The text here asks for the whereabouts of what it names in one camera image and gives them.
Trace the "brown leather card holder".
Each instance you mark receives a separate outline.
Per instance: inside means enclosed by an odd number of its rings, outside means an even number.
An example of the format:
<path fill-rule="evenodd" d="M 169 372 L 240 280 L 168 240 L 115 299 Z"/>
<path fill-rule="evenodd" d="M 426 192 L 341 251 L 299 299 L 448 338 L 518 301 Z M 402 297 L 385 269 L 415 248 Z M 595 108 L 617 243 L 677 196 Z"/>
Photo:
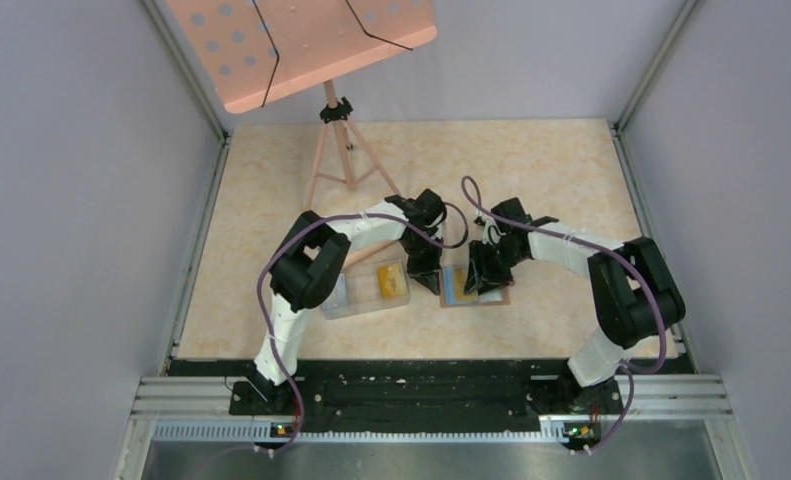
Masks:
<path fill-rule="evenodd" d="M 508 305 L 510 303 L 507 288 L 496 289 L 487 293 L 465 293 L 465 281 L 468 269 L 465 265 L 444 266 L 440 273 L 440 306 L 453 307 L 488 307 Z"/>

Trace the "clear plastic card box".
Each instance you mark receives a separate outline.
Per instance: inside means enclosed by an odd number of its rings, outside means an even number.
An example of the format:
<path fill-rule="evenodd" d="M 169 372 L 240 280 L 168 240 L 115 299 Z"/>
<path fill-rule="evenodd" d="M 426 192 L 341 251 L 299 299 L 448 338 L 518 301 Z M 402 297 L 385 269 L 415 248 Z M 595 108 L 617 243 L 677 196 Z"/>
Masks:
<path fill-rule="evenodd" d="M 400 298 L 385 299 L 380 296 L 376 269 L 389 263 L 401 263 L 407 280 L 409 294 Z M 393 309 L 405 306 L 411 298 L 408 277 L 404 261 L 400 258 L 378 261 L 374 263 L 361 262 L 353 265 L 341 273 L 346 275 L 347 289 L 350 303 L 348 306 L 331 311 L 323 311 L 324 317 L 328 320 L 336 320 L 345 317 L 364 315 L 381 310 Z"/>

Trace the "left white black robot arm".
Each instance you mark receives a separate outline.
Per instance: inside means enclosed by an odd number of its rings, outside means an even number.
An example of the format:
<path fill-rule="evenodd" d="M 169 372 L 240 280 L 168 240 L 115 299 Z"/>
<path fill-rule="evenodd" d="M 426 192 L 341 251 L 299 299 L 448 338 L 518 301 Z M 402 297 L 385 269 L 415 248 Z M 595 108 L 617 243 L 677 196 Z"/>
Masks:
<path fill-rule="evenodd" d="M 439 294 L 446 218 L 446 203 L 430 189 L 415 199 L 391 195 L 357 213 L 302 212 L 258 278 L 270 278 L 271 304 L 258 300 L 266 334 L 248 373 L 254 401 L 273 414 L 290 404 L 286 381 L 296 372 L 309 313 L 331 295 L 349 254 L 397 242 L 407 255 L 408 278 Z"/>

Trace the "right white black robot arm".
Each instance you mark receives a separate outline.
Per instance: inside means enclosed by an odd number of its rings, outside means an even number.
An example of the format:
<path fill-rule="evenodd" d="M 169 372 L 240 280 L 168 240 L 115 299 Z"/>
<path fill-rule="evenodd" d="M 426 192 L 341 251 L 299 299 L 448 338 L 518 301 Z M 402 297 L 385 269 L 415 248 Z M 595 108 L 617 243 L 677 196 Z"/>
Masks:
<path fill-rule="evenodd" d="M 597 384 L 612 378 L 645 339 L 657 338 L 658 360 L 665 360 L 665 333 L 684 319 L 686 305 L 653 239 L 578 232 L 550 216 L 532 218 L 518 198 L 480 210 L 475 222 L 482 236 L 469 244 L 465 293 L 512 285 L 513 268 L 525 260 L 553 263 L 589 280 L 598 327 L 568 359 L 569 377 L 557 385 L 565 409 L 585 411 L 597 400 Z"/>

